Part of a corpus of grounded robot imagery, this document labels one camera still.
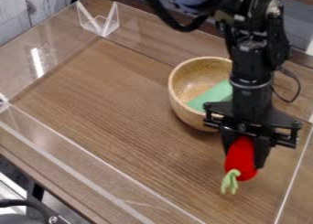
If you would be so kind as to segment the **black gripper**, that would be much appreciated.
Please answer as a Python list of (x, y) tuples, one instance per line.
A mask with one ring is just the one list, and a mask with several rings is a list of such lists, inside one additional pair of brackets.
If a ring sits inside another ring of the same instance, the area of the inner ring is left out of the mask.
[(273, 105), (273, 77), (244, 80), (231, 77), (233, 98), (207, 102), (205, 126), (221, 130), (224, 152), (229, 154), (236, 139), (244, 135), (255, 141), (255, 167), (261, 169), (272, 147), (298, 145), (302, 122)]

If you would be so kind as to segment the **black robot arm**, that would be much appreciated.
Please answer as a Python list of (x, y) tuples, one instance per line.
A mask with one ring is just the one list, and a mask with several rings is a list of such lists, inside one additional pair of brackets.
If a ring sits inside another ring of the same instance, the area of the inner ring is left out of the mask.
[(261, 169), (272, 148), (298, 146), (303, 123), (275, 107), (276, 72), (291, 56), (281, 0), (205, 0), (216, 13), (233, 62), (229, 101), (207, 101), (205, 125), (221, 130), (224, 150), (239, 136), (253, 142), (253, 166)]

